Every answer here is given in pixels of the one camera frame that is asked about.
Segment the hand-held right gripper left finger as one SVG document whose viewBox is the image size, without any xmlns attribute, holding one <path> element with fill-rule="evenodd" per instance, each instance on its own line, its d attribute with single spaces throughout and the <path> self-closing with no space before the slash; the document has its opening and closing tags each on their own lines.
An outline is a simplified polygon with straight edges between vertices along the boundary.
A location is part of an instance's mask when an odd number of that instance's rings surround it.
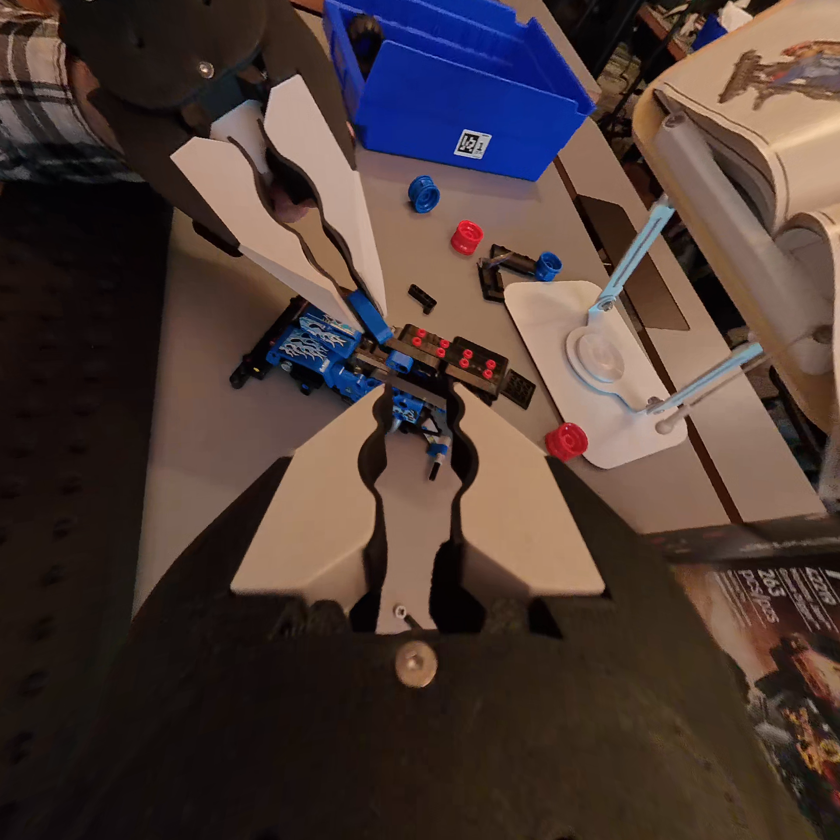
<svg viewBox="0 0 840 840">
<path fill-rule="evenodd" d="M 385 387 L 348 407 L 292 456 L 231 582 L 237 595 L 361 599 L 375 497 L 363 482 L 363 445 L 379 430 Z"/>
</svg>

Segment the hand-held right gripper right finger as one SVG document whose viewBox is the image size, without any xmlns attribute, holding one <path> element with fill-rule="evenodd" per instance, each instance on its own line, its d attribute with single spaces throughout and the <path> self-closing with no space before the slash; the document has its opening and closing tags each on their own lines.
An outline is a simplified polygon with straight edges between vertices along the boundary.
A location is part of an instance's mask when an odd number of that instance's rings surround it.
<svg viewBox="0 0 840 840">
<path fill-rule="evenodd" d="M 477 599 L 601 595 L 605 583 L 540 447 L 464 385 L 449 397 L 461 481 L 452 537 Z"/>
</svg>

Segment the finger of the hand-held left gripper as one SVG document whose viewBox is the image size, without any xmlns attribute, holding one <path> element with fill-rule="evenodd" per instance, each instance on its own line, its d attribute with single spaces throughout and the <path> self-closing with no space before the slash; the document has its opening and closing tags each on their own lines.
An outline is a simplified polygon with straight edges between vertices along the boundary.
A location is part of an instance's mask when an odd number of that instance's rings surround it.
<svg viewBox="0 0 840 840">
<path fill-rule="evenodd" d="M 362 328 L 337 283 L 312 260 L 298 232 L 274 218 L 259 190 L 257 169 L 236 143 L 192 138 L 171 160 L 234 235 L 243 256 L 330 317 Z"/>
<path fill-rule="evenodd" d="M 278 161 L 297 173 L 317 205 L 322 237 L 341 265 L 338 285 L 361 291 L 387 316 L 382 265 L 361 175 L 349 161 L 303 76 L 269 92 L 262 129 Z"/>
</svg>

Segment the toy truck model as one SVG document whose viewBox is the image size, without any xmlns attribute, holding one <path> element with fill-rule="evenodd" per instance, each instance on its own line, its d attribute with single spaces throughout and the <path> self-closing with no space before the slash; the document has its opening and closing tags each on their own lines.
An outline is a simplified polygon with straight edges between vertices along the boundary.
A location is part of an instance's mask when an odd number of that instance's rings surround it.
<svg viewBox="0 0 840 840">
<path fill-rule="evenodd" d="M 448 386 L 466 385 L 490 406 L 512 368 L 500 353 L 462 337 L 446 339 L 413 324 L 392 330 L 393 338 L 377 345 L 362 331 L 294 297 L 228 380 L 238 390 L 280 369 L 302 394 L 326 387 L 352 405 L 391 377 L 391 430 L 425 439 L 428 478 L 434 481 L 452 445 Z"/>
</svg>

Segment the small blue lever piece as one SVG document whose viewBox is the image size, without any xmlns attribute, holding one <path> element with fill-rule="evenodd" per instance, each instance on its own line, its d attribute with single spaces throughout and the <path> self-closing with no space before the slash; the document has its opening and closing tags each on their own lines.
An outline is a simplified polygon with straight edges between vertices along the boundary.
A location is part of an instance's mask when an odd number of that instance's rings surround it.
<svg viewBox="0 0 840 840">
<path fill-rule="evenodd" d="M 351 292 L 346 297 L 346 302 L 363 325 L 365 335 L 377 345 L 385 345 L 393 338 L 393 330 L 362 290 Z"/>
</svg>

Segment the person's left forearm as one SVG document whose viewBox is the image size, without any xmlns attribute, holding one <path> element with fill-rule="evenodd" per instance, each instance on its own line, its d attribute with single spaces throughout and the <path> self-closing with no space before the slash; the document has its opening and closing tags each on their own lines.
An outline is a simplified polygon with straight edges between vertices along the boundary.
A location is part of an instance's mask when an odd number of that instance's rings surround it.
<svg viewBox="0 0 840 840">
<path fill-rule="evenodd" d="M 1 3 L 1 181 L 142 183 L 88 101 L 98 86 L 60 36 L 57 2 Z"/>
</svg>

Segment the person's left hand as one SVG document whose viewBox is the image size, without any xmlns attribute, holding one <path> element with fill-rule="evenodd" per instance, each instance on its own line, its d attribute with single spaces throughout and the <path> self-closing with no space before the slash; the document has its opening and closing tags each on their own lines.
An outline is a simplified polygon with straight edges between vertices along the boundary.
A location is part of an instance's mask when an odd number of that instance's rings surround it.
<svg viewBox="0 0 840 840">
<path fill-rule="evenodd" d="M 269 189 L 272 214 L 280 224 L 295 224 L 304 218 L 311 209 L 318 208 L 317 202 L 308 197 L 294 202 L 279 184 L 272 184 Z"/>
</svg>

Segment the black tyre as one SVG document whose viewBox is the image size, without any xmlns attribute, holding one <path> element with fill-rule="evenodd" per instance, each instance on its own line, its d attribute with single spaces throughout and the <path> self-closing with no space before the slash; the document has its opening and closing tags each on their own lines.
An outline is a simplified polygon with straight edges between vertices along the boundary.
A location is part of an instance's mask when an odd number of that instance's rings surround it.
<svg viewBox="0 0 840 840">
<path fill-rule="evenodd" d="M 346 30 L 362 78 L 366 79 L 385 40 L 382 26 L 375 16 L 356 14 Z"/>
</svg>

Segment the blue storage bin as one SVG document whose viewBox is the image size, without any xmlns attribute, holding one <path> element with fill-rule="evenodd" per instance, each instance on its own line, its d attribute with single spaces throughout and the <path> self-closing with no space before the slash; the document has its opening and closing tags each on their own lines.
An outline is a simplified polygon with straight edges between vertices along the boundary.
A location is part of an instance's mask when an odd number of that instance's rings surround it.
<svg viewBox="0 0 840 840">
<path fill-rule="evenodd" d="M 366 79 L 346 31 L 356 14 L 385 37 Z M 535 182 L 595 109 L 540 21 L 503 3 L 324 2 L 322 25 L 369 151 Z"/>
</svg>

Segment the black studded brick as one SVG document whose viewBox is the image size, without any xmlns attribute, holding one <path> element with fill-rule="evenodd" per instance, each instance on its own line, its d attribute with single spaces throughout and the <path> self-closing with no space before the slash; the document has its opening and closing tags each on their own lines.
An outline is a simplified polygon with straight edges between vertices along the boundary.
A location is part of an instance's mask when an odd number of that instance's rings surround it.
<svg viewBox="0 0 840 840">
<path fill-rule="evenodd" d="M 504 303 L 505 288 L 501 279 L 501 267 L 508 261 L 508 255 L 483 258 L 477 261 L 479 285 L 482 297 L 490 302 Z"/>
</svg>

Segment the black perforated panel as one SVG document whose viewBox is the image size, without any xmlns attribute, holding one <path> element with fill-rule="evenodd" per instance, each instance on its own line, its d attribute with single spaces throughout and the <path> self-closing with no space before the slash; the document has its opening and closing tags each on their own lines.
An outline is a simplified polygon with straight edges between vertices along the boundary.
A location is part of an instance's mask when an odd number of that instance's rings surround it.
<svg viewBox="0 0 840 840">
<path fill-rule="evenodd" d="M 2 191 L 2 838 L 37 838 L 128 632 L 172 208 Z"/>
</svg>

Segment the black toy set box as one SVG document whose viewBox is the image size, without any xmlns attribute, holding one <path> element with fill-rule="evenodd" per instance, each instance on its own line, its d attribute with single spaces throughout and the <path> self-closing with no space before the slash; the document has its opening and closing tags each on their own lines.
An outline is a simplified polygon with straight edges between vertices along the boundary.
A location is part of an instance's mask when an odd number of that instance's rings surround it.
<svg viewBox="0 0 840 840">
<path fill-rule="evenodd" d="M 820 838 L 838 838 L 838 513 L 646 538 L 728 657 L 780 781 Z"/>
</svg>

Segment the instruction booklet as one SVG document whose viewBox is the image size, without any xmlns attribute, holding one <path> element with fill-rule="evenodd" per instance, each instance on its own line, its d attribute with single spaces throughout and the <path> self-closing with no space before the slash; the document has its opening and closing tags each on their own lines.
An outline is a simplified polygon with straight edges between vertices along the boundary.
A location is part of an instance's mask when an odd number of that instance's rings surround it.
<svg viewBox="0 0 840 840">
<path fill-rule="evenodd" d="M 778 3 L 657 78 L 777 233 L 838 203 L 839 2 Z"/>
</svg>

